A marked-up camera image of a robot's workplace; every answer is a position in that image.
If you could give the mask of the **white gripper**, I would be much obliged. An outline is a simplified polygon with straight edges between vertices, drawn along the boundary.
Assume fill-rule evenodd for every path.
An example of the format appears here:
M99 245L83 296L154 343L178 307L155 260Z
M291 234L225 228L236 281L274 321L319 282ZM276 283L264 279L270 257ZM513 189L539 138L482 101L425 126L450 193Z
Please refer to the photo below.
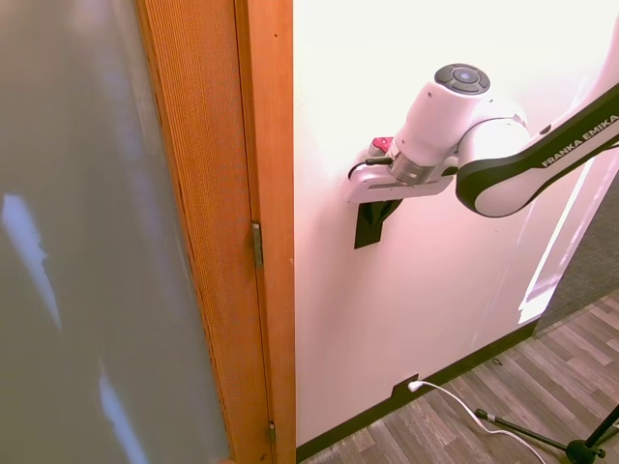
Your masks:
M428 172L428 182L409 186L393 176L390 167L383 164L359 165L362 161L376 159L369 149L360 152L344 177L344 198L349 203L360 204L358 222L363 226L380 225L401 204L402 199L433 196L444 191L456 177L456 156L452 151L440 165Z

